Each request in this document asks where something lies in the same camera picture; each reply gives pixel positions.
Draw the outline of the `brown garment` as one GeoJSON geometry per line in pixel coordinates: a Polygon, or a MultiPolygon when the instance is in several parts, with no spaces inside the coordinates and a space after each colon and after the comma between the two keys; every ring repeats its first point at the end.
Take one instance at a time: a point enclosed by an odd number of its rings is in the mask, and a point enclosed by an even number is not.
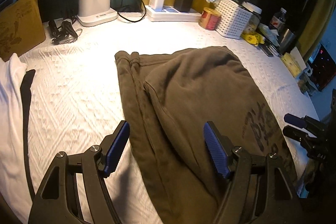
{"type": "Polygon", "coordinates": [[[210,223],[221,180],[203,136],[206,122],[249,153],[277,153],[292,182],[294,160],[265,97],[226,47],[171,55],[115,55],[133,156],[163,223],[210,223]]]}

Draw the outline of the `rough brown rock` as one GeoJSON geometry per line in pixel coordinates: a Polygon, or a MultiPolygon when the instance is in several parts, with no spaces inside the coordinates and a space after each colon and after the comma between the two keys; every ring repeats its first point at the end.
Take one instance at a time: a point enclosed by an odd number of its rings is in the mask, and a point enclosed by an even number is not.
{"type": "Polygon", "coordinates": [[[311,92],[311,86],[307,78],[299,79],[298,86],[302,94],[311,92]]]}

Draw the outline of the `white mug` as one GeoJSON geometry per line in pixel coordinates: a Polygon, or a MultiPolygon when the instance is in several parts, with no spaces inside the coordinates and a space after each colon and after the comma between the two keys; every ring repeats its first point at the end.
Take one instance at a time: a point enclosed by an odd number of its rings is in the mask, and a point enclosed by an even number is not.
{"type": "Polygon", "coordinates": [[[311,75],[313,73],[313,69],[310,66],[307,66],[304,70],[303,73],[301,75],[301,78],[303,80],[308,80],[310,79],[311,75]]]}

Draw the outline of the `white cloth pile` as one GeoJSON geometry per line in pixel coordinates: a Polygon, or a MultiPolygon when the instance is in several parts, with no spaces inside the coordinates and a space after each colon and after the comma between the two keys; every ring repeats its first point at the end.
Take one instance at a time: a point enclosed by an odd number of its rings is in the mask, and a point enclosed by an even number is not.
{"type": "Polygon", "coordinates": [[[9,203],[31,204],[28,124],[35,71],[14,53],[1,60],[1,193],[9,203]]]}

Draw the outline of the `computer monitor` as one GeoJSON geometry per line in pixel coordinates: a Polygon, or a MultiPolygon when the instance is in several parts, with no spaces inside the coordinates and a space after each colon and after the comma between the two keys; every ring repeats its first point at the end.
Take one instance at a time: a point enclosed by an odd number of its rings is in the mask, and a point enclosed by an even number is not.
{"type": "Polygon", "coordinates": [[[309,76],[317,90],[321,92],[335,77],[335,61],[323,45],[317,48],[317,53],[312,62],[308,62],[312,70],[309,76]]]}

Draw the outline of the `black smartphone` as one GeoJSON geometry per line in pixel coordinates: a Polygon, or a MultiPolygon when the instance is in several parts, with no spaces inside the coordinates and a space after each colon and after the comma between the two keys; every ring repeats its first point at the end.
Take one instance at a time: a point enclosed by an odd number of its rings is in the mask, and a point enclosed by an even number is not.
{"type": "Polygon", "coordinates": [[[273,57],[272,51],[265,45],[265,44],[259,44],[259,48],[268,56],[273,57]]]}

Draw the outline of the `stainless steel tumbler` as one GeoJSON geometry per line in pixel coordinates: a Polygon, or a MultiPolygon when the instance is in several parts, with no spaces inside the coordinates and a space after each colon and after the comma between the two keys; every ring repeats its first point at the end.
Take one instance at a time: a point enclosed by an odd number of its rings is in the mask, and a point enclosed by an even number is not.
{"type": "Polygon", "coordinates": [[[282,31],[279,37],[279,47],[278,52],[280,55],[283,55],[286,52],[286,49],[289,47],[290,43],[296,38],[296,35],[291,32],[289,28],[286,28],[282,31]]]}

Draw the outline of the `yellow duck snack bag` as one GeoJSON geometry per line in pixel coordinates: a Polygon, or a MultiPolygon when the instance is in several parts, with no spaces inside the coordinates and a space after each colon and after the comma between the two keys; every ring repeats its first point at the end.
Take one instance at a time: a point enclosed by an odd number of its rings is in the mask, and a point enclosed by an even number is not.
{"type": "Polygon", "coordinates": [[[260,44],[264,44],[265,43],[265,38],[264,36],[258,34],[257,32],[253,33],[253,34],[247,34],[245,32],[243,32],[241,34],[241,38],[243,40],[245,40],[247,43],[254,45],[254,46],[258,46],[260,44]]]}

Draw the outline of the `clear jar white lid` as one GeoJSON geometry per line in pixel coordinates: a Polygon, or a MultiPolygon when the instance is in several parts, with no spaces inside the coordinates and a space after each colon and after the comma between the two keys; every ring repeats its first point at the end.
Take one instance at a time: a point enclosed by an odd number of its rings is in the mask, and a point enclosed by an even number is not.
{"type": "Polygon", "coordinates": [[[248,35],[252,35],[257,30],[257,27],[260,23],[262,9],[260,9],[259,7],[255,6],[254,4],[249,3],[249,2],[243,2],[242,6],[245,9],[247,9],[249,12],[252,13],[252,15],[249,19],[249,22],[247,23],[246,27],[244,28],[243,33],[248,34],[248,35]]]}

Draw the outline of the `white perforated plastic basket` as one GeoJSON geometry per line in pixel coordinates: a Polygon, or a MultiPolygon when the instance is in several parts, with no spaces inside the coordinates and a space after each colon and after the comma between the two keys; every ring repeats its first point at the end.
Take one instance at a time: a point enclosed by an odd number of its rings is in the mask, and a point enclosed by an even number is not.
{"type": "Polygon", "coordinates": [[[233,0],[221,0],[215,10],[220,14],[219,22],[215,28],[217,33],[225,38],[240,39],[252,12],[233,0]]]}

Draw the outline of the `red candle tin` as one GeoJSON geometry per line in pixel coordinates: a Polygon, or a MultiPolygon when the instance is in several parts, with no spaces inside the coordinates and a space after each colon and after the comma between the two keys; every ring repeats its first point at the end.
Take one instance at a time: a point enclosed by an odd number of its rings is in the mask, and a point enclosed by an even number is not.
{"type": "Polygon", "coordinates": [[[213,31],[220,18],[221,14],[219,12],[209,7],[204,7],[199,25],[206,30],[213,31]]]}

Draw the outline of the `cardboard box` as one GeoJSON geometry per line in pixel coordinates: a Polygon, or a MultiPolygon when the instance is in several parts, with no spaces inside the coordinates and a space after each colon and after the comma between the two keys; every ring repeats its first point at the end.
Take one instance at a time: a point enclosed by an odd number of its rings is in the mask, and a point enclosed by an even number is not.
{"type": "Polygon", "coordinates": [[[17,0],[1,11],[1,59],[23,55],[46,39],[38,0],[17,0]]]}

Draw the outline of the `white desk lamp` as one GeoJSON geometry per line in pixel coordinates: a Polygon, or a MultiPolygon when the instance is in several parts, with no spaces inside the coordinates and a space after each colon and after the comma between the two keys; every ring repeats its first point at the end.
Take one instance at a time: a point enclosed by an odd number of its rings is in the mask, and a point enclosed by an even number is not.
{"type": "Polygon", "coordinates": [[[93,27],[117,19],[110,0],[79,0],[78,20],[84,27],[93,27]]]}

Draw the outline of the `black power adapter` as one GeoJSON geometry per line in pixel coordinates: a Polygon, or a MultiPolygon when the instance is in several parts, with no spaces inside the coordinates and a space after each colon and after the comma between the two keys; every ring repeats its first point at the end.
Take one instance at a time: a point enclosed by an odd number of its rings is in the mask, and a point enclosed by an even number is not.
{"type": "Polygon", "coordinates": [[[190,12],[193,0],[175,0],[173,7],[180,12],[190,12]]]}

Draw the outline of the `white power strip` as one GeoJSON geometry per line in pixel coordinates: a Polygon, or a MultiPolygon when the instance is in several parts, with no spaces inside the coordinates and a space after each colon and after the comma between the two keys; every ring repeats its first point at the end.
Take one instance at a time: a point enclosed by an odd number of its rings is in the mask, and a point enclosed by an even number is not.
{"type": "Polygon", "coordinates": [[[152,22],[198,22],[201,14],[191,9],[189,12],[180,12],[173,6],[163,6],[161,11],[153,10],[146,5],[146,15],[152,22]]]}

